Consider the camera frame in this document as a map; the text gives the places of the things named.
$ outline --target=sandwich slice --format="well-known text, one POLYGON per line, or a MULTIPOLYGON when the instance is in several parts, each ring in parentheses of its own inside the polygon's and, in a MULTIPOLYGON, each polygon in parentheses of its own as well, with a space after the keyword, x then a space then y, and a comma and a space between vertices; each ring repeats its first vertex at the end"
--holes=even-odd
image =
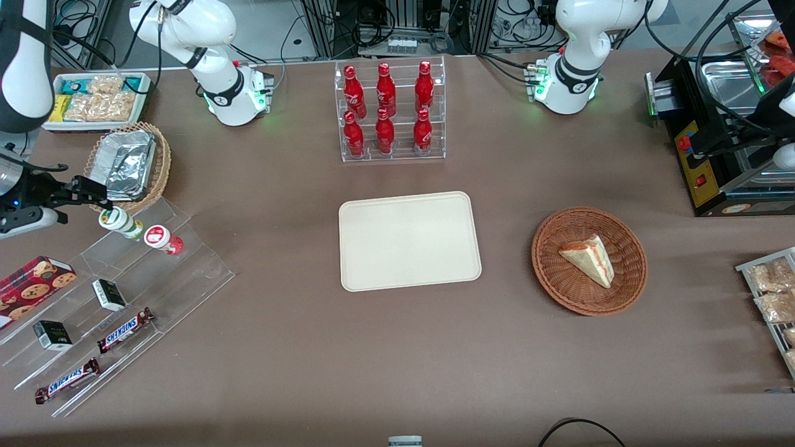
POLYGON ((558 253, 597 284, 610 289, 615 273, 600 237, 594 235, 584 241, 567 243, 558 253))

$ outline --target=small black box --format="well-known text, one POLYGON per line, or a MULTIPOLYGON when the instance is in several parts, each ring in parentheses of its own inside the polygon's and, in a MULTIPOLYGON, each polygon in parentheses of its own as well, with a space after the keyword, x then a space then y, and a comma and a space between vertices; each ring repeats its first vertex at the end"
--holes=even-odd
POLYGON ((113 282, 105 279, 98 279, 91 285, 94 286, 94 294, 99 300, 99 305, 113 312, 124 310, 124 306, 126 305, 124 298, 122 298, 122 294, 119 293, 118 287, 116 287, 113 282))
POLYGON ((44 349, 66 351, 72 346, 64 324, 59 321, 39 320, 33 325, 33 331, 44 349))

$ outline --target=red button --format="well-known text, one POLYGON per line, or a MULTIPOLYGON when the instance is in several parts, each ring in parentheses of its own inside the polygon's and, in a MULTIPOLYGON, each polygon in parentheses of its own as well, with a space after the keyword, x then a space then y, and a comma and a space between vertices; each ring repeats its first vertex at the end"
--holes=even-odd
POLYGON ((681 150, 682 152, 690 149, 690 137, 687 135, 684 137, 679 137, 677 140, 677 149, 681 150))

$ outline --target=snickers bar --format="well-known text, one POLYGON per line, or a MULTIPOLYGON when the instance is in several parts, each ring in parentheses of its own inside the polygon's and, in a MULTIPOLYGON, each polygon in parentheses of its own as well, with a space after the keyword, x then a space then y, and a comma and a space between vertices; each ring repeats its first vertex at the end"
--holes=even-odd
POLYGON ((79 381, 91 375, 99 375, 100 372, 97 359, 91 357, 88 363, 66 374, 56 382, 50 383, 49 387, 41 387, 36 390, 36 404, 41 405, 66 388, 73 387, 79 381))
POLYGON ((99 352, 104 354, 105 352, 110 351, 114 344, 126 339, 128 336, 132 335, 133 332, 139 330, 151 320, 154 320, 154 315, 152 315, 152 313, 149 311, 149 308, 146 307, 141 312, 137 313, 135 317, 130 318, 130 320, 123 324, 122 327, 116 329, 107 337, 98 341, 97 345, 99 346, 99 352))

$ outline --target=aluminum foil container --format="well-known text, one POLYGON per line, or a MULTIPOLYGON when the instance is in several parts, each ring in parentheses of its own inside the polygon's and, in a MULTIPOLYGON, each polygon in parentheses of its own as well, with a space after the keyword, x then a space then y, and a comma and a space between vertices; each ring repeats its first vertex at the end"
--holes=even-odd
POLYGON ((107 198, 136 201, 146 196, 157 137, 145 130, 108 134, 99 143, 88 178, 107 187, 107 198))

